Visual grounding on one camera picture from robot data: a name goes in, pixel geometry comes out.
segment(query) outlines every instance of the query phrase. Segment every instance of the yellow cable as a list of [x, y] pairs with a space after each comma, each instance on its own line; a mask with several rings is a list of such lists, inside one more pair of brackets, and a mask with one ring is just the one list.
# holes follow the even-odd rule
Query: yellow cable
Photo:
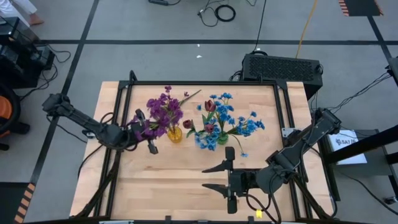
[[304, 27], [303, 33], [301, 34], [300, 43], [298, 43], [298, 49], [297, 49], [297, 53], [296, 53], [296, 58], [299, 56], [300, 49], [301, 49], [301, 43], [303, 42], [305, 31], [307, 30], [307, 26], [310, 23], [310, 19], [312, 17], [313, 12], [315, 11], [315, 8], [317, 7], [317, 4], [318, 4], [318, 0], [315, 0], [314, 3], [313, 3], [312, 9], [311, 9], [310, 15], [308, 17], [307, 23], [305, 23], [305, 27]]

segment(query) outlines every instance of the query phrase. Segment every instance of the green vase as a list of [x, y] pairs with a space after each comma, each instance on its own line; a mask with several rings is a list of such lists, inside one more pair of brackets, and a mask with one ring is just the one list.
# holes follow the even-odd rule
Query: green vase
[[219, 145], [225, 145], [227, 142], [228, 142], [228, 134], [226, 132], [221, 133], [217, 139], [217, 143]]

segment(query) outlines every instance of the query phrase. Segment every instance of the flower bouquet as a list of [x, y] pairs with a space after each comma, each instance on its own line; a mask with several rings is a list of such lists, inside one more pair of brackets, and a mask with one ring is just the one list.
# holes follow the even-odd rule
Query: flower bouquet
[[[135, 135], [138, 140], [145, 138], [159, 138], [166, 134], [174, 143], [178, 143], [182, 139], [182, 131], [178, 127], [178, 122], [183, 116], [181, 106], [188, 101], [191, 97], [195, 96], [201, 90], [191, 96], [188, 92], [184, 92], [184, 97], [181, 101], [170, 96], [171, 86], [165, 86], [165, 93], [160, 94], [158, 99], [149, 99], [147, 107], [150, 117], [145, 120], [145, 130], [143, 132], [136, 131]], [[134, 115], [132, 122], [137, 121], [138, 118]]]
[[[244, 153], [241, 143], [236, 136], [250, 136], [258, 128], [265, 129], [266, 127], [262, 121], [253, 121], [251, 118], [257, 116], [256, 112], [251, 112], [250, 116], [246, 119], [240, 116], [237, 119], [233, 118], [229, 111], [234, 111], [234, 108], [229, 105], [229, 100], [232, 95], [223, 93], [221, 96], [211, 95], [212, 100], [205, 102], [205, 111], [207, 114], [202, 114], [204, 129], [197, 131], [192, 120], [183, 122], [184, 128], [190, 129], [187, 137], [195, 133], [195, 142], [201, 149], [208, 148], [211, 151], [216, 149], [217, 144], [224, 145], [228, 141], [228, 136], [234, 137], [241, 148], [241, 156], [247, 157]], [[201, 110], [201, 105], [197, 106], [197, 110]], [[225, 124], [232, 125], [229, 131], [225, 130]]]

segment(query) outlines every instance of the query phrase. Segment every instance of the glass vase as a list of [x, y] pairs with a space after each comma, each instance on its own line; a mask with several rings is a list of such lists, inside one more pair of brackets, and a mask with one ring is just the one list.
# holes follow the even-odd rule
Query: glass vase
[[179, 143], [182, 140], [182, 131], [179, 127], [170, 128], [167, 131], [167, 137], [169, 137], [173, 143]]
[[217, 143], [219, 145], [225, 145], [228, 142], [228, 134], [226, 132], [222, 132], [217, 139]]

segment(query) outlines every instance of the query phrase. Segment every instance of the bare foot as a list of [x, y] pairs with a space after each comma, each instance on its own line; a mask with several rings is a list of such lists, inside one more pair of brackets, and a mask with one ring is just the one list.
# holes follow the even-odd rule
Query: bare foot
[[43, 22], [44, 21], [36, 13], [33, 13], [33, 14], [30, 15], [29, 24], [31, 26], [39, 25], [39, 24], [42, 24]]

